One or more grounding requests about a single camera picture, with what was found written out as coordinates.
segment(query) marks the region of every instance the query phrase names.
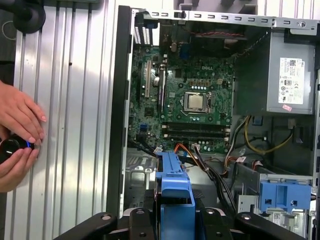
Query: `dell logo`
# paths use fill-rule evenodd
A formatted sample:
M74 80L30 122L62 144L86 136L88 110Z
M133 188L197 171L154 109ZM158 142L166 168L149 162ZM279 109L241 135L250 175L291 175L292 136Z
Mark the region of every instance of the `dell logo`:
M213 70L212 66L202 66L202 70Z

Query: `blue drive cage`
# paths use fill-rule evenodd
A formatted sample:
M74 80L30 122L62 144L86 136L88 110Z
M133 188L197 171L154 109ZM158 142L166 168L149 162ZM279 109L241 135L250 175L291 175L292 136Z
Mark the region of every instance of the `blue drive cage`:
M162 158L162 171L155 175L161 186L161 197L179 200L160 206L161 240L194 240L196 234L196 204L190 179L181 168L181 162L173 152L158 152Z

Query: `yellow wire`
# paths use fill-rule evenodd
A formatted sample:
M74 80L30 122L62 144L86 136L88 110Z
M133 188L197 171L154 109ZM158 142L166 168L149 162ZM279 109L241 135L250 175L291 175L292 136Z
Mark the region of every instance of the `yellow wire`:
M250 147L250 149L252 149L253 151L255 151L256 153L258 154L267 154L267 153L271 153L273 152L274 150L277 150L281 147L283 147L287 142L289 142L289 140L292 138L292 134L290 135L290 137L288 137L287 140L285 140L284 142L280 143L279 145L269 149L269 150L261 150L261 149L258 149L258 148L255 148L254 146L252 146L249 142L249 138L248 138L248 124L249 124L249 121L250 121L250 117L248 117L246 120L245 120L245 124L244 124L244 138L245 138L245 141L246 143L248 144L248 146Z

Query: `black stand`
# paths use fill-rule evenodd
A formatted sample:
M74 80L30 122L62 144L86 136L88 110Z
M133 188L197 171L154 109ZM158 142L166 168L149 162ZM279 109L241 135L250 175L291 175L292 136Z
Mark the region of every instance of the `black stand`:
M32 0L0 0L0 9L13 13L14 27L24 34L39 31L46 21L42 5Z

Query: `pink sticker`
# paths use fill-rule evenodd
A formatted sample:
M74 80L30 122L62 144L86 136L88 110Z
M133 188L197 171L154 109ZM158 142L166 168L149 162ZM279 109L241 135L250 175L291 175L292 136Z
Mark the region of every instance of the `pink sticker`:
M288 106L288 105L285 105L285 104L282 105L282 108L283 108L284 110L287 110L288 112L291 112L291 110L292 110L292 107L290 107L290 106Z

